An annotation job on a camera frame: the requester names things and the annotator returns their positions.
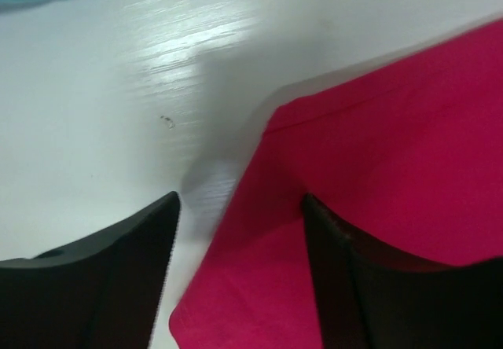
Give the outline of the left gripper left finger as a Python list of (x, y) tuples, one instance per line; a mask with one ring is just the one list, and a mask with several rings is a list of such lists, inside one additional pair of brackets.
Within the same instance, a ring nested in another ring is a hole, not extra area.
[(147, 348), (178, 228), (170, 192), (96, 233), (1, 262), (3, 348)]

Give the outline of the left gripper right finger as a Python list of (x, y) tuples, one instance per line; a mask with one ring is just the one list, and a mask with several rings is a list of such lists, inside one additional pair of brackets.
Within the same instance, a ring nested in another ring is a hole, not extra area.
[(502, 260), (437, 263), (301, 203), (325, 348), (499, 348)]

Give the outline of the magenta t shirt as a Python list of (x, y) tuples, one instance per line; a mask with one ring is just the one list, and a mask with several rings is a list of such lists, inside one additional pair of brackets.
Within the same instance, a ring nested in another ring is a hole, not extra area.
[(502, 22), (272, 115), (174, 309), (181, 348), (325, 348), (307, 195), (437, 263), (502, 260)]

